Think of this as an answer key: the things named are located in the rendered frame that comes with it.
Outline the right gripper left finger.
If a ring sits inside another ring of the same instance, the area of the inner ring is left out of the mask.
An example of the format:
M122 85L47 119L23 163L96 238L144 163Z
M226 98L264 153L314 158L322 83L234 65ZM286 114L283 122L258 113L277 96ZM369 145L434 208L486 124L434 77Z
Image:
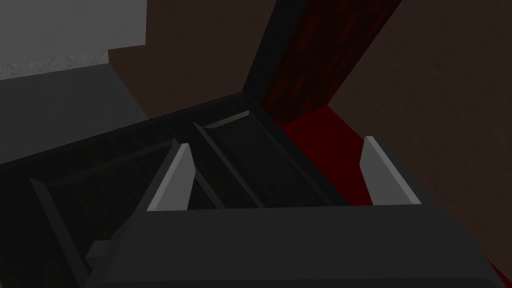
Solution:
M188 208L195 173L190 145L174 144L135 212L185 211Z

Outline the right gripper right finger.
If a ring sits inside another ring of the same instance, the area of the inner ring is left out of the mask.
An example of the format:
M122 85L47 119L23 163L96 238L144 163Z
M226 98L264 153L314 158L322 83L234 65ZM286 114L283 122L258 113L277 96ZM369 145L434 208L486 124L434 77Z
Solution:
M359 168L373 205L433 204L391 147L379 136L366 136Z

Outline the black panelled door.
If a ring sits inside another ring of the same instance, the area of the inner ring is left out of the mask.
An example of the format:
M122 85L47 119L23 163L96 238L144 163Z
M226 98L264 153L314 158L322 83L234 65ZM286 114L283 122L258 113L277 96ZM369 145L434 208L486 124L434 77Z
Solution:
M283 130L237 93L0 165L0 285L82 288L108 241L187 143L189 207L347 206Z

